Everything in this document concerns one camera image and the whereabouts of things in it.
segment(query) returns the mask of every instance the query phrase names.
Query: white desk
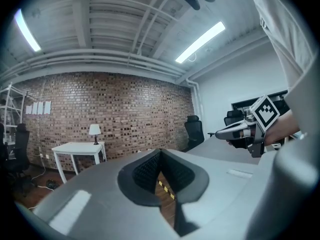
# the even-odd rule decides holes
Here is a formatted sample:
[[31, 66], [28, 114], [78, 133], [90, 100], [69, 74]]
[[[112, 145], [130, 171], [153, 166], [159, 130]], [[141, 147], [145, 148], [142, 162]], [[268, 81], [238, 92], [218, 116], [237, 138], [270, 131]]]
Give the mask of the white desk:
[[94, 145], [94, 142], [69, 142], [61, 146], [56, 146], [51, 150], [53, 151], [56, 166], [58, 167], [58, 171], [63, 183], [66, 183], [67, 180], [64, 171], [62, 170], [58, 154], [71, 156], [73, 168], [76, 175], [78, 175], [78, 170], [75, 163], [74, 155], [94, 156], [95, 164], [97, 165], [100, 164], [99, 152], [102, 151], [103, 158], [105, 161], [107, 161], [104, 141], [99, 141], [99, 145]]

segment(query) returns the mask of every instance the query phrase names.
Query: lampshade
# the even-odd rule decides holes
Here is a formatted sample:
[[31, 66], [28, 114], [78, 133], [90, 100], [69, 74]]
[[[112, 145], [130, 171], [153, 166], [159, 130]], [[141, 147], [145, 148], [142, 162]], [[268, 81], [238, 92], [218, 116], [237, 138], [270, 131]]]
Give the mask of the lampshade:
[[101, 134], [99, 124], [90, 124], [89, 135]]

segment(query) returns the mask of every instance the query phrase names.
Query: white paper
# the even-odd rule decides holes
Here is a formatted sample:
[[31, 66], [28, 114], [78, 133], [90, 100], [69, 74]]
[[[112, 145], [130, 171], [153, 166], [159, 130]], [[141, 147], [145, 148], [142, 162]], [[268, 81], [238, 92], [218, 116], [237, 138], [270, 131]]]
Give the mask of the white paper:
[[44, 103], [40, 101], [38, 103], [38, 115], [42, 115], [44, 113]]
[[50, 115], [50, 109], [51, 109], [51, 101], [46, 101], [44, 106], [44, 113]]
[[38, 109], [38, 102], [33, 103], [33, 109], [32, 109], [32, 114], [36, 115], [37, 114], [37, 109]]
[[31, 114], [31, 111], [32, 111], [32, 106], [26, 106], [25, 107], [25, 113], [28, 115], [28, 114]]

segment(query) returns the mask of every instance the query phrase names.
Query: ceiling light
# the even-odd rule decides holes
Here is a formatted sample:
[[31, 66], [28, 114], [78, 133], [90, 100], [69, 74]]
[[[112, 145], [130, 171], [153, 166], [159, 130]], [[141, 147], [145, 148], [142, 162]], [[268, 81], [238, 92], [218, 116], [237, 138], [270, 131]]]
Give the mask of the ceiling light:
[[32, 47], [32, 49], [37, 52], [41, 50], [39, 44], [34, 39], [33, 35], [31, 34], [30, 30], [28, 29], [28, 26], [25, 22], [25, 19], [22, 15], [21, 9], [19, 9], [15, 15], [14, 15], [15, 22], [18, 24], [20, 31], [22, 32], [24, 38], [27, 40], [29, 45]]
[[201, 46], [205, 45], [208, 41], [225, 29], [225, 25], [219, 21], [202, 36], [200, 36], [193, 44], [191, 44], [175, 61], [178, 63], [184, 62], [191, 54], [193, 54]]

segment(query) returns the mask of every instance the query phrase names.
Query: tabletop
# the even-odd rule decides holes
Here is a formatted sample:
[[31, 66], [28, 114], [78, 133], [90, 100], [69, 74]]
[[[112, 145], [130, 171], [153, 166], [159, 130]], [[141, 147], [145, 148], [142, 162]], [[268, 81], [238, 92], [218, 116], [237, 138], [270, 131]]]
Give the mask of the tabletop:
[[99, 141], [98, 143], [99, 145], [94, 145], [94, 142], [68, 142], [53, 147], [52, 150], [57, 152], [96, 153], [105, 145], [104, 141]]

